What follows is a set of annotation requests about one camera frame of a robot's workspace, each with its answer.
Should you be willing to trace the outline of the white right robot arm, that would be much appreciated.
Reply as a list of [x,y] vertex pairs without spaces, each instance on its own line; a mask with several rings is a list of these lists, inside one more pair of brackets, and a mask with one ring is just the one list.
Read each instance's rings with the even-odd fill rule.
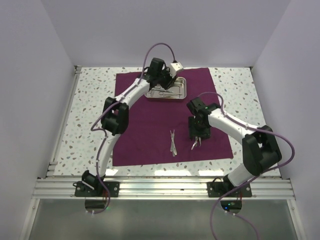
[[241,190],[241,185],[260,176],[282,159],[276,138],[267,125],[250,125],[229,115],[217,103],[205,105],[199,97],[189,101],[186,106],[192,114],[188,118],[189,138],[194,141],[192,149],[211,137],[212,128],[224,132],[242,146],[242,164],[223,177],[221,182],[221,188],[227,196],[235,196]]

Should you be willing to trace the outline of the purple surgical cloth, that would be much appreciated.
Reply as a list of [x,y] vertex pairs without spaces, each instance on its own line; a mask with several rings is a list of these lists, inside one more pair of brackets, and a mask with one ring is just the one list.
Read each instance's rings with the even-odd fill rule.
[[[218,102],[216,88],[208,68],[186,69],[187,95],[183,100],[154,100],[142,96],[129,110],[125,133],[113,148],[112,164],[116,167],[194,162],[233,158],[227,134],[211,128],[211,137],[191,150],[187,103],[197,96],[206,103]],[[175,130],[177,155],[173,157],[170,131]]]

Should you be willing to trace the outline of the stainless steel instrument tray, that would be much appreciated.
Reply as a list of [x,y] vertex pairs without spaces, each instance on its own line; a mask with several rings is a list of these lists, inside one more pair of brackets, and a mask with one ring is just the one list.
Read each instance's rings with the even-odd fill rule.
[[151,97],[150,91],[144,94],[144,96],[149,100],[183,100],[187,97],[187,83],[184,77],[178,77],[175,82],[168,88],[168,90],[173,91],[175,93],[180,93],[180,96],[174,97]]

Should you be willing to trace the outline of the steel surgical scissors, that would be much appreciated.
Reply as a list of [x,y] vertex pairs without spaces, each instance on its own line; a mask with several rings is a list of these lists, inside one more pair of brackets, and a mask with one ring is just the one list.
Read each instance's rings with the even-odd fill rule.
[[171,98],[175,96],[181,96],[181,93],[176,93],[174,91],[168,90],[168,89],[162,89],[162,88],[152,88],[149,91],[149,94],[152,98]]

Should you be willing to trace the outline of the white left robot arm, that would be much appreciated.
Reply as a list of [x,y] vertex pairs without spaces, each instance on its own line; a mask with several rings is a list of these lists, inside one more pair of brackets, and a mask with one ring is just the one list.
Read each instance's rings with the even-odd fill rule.
[[177,72],[182,69],[178,62],[166,65],[164,60],[153,58],[150,65],[142,69],[139,77],[126,90],[114,98],[105,99],[102,115],[90,129],[92,132],[104,132],[95,160],[96,175],[85,171],[77,190],[89,192],[95,197],[103,193],[107,164],[116,142],[128,128],[130,108],[155,86],[160,85],[163,89],[168,89],[176,80]]

